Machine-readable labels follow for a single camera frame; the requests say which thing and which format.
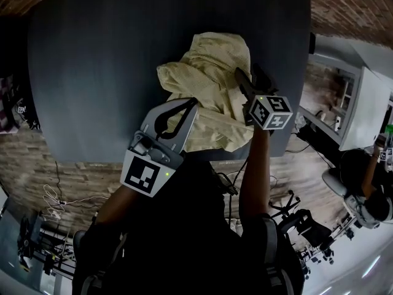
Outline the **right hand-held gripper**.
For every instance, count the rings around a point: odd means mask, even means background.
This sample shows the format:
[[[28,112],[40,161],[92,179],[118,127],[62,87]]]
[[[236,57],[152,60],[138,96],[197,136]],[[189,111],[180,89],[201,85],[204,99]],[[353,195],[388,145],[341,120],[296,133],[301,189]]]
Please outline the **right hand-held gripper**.
[[[278,92],[275,83],[259,64],[254,63],[252,67],[254,87],[242,69],[235,69],[236,83],[247,99],[244,122],[247,126],[257,125],[262,130],[282,130],[293,115],[289,101],[284,96],[275,95]],[[255,93],[254,88],[264,95]]]

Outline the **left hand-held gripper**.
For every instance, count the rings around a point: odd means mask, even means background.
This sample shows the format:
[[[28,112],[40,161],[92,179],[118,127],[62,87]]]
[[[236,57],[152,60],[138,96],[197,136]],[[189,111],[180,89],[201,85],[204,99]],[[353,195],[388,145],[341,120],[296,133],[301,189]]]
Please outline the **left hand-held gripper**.
[[[167,101],[151,109],[126,150],[120,182],[148,197],[154,197],[181,166],[182,152],[198,111],[196,98]],[[175,129],[168,120],[184,111]]]

